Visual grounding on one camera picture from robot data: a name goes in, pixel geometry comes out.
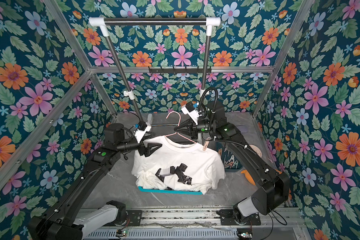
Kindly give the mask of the pink wire hanger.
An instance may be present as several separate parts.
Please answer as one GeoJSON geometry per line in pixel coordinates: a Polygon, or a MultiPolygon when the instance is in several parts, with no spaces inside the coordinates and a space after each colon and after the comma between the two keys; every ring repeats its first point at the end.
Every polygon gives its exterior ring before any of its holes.
{"type": "MultiPolygon", "coordinates": [[[[172,111],[172,112],[170,112],[170,113],[167,114],[166,119],[168,119],[168,117],[169,117],[171,114],[177,114],[177,115],[178,115],[179,120],[178,120],[178,124],[176,125],[176,127],[179,127],[179,126],[180,126],[180,123],[181,123],[181,120],[182,120],[182,117],[181,117],[180,113],[172,111]]],[[[183,138],[183,139],[185,139],[185,140],[187,140],[187,141],[189,141],[189,142],[192,142],[192,143],[194,143],[194,144],[197,144],[197,142],[193,141],[192,139],[189,139],[188,137],[185,137],[185,136],[181,135],[177,130],[174,130],[174,132],[173,132],[172,134],[165,135],[165,137],[167,138],[167,137],[174,136],[174,135],[180,136],[181,138],[183,138]]]]}

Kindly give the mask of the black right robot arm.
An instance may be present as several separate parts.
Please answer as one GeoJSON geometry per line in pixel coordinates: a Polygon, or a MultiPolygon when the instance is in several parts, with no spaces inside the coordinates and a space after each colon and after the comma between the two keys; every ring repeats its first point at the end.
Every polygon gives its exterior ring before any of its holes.
{"type": "Polygon", "coordinates": [[[250,197],[233,206],[233,218],[237,223],[246,222],[254,214],[267,215],[288,200],[288,175],[273,169],[254,151],[238,127],[228,122],[222,103],[210,102],[198,107],[187,103],[182,106],[181,111],[189,119],[182,122],[175,131],[193,139],[198,134],[208,134],[211,141],[224,143],[258,188],[250,197]]]}

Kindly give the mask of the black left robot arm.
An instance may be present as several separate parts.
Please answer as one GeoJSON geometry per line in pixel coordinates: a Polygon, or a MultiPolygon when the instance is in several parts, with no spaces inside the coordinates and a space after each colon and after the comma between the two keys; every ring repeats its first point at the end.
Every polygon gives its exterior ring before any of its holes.
{"type": "Polygon", "coordinates": [[[28,224],[34,240],[82,240],[102,226],[128,223],[126,206],[118,201],[109,201],[102,208],[78,218],[79,210],[98,185],[114,167],[122,155],[137,151],[149,157],[161,144],[144,144],[153,137],[151,125],[139,122],[135,133],[123,124],[110,124],[105,129],[104,143],[88,157],[83,172],[67,192],[45,213],[32,217],[28,224]]]}

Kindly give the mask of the beige clothespin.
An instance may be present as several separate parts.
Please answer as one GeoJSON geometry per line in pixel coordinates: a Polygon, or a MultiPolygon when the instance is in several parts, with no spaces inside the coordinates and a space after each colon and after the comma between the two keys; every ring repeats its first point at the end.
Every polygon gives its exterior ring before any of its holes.
{"type": "Polygon", "coordinates": [[[204,152],[207,150],[208,145],[209,145],[209,141],[205,141],[205,142],[204,142],[204,145],[203,145],[203,151],[204,151],[204,152]]]}

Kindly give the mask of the white printed t-shirt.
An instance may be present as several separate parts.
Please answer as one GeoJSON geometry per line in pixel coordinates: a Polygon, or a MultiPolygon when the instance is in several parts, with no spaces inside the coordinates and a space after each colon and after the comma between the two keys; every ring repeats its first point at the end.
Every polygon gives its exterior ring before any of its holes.
{"type": "Polygon", "coordinates": [[[135,152],[132,175],[136,185],[144,189],[184,192],[201,192],[217,189],[225,179],[225,168],[220,155],[198,143],[181,145],[165,136],[145,141],[146,144],[161,144],[149,157],[135,152]]]}

